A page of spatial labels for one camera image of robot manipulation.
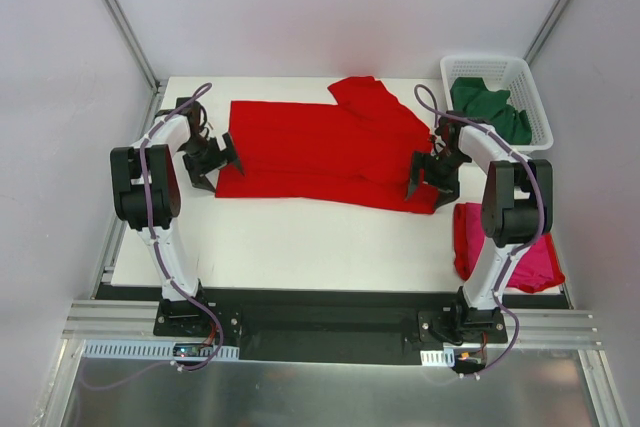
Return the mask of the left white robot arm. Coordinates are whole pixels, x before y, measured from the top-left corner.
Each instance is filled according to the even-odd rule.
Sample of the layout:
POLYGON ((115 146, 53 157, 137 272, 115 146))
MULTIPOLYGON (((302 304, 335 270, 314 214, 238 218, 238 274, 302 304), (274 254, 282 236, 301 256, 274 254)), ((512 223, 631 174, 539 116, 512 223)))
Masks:
POLYGON ((177 317, 192 336, 205 333, 212 313, 205 305, 201 280, 181 239, 177 217, 181 193, 174 158, 182 159, 191 186, 215 193, 208 178, 228 166, 244 168, 231 134, 212 137, 205 108, 183 97, 175 108, 158 113, 151 128, 134 144, 110 152, 110 172, 117 217, 143 240, 161 280, 161 312, 177 317))

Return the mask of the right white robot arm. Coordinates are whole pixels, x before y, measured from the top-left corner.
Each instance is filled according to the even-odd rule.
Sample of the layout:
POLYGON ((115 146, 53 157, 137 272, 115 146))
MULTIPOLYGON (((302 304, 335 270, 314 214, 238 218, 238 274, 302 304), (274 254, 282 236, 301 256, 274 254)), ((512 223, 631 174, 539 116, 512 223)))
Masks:
POLYGON ((436 134, 444 142, 440 153, 416 151, 411 157, 408 197, 428 185, 436 190, 436 207, 442 207, 460 195, 463 164, 476 164, 486 176, 480 256, 450 308, 428 322, 432 337, 461 345, 491 336, 503 324, 502 298, 516 266, 552 227, 553 168, 518 152, 492 126, 464 116, 442 114, 436 134))

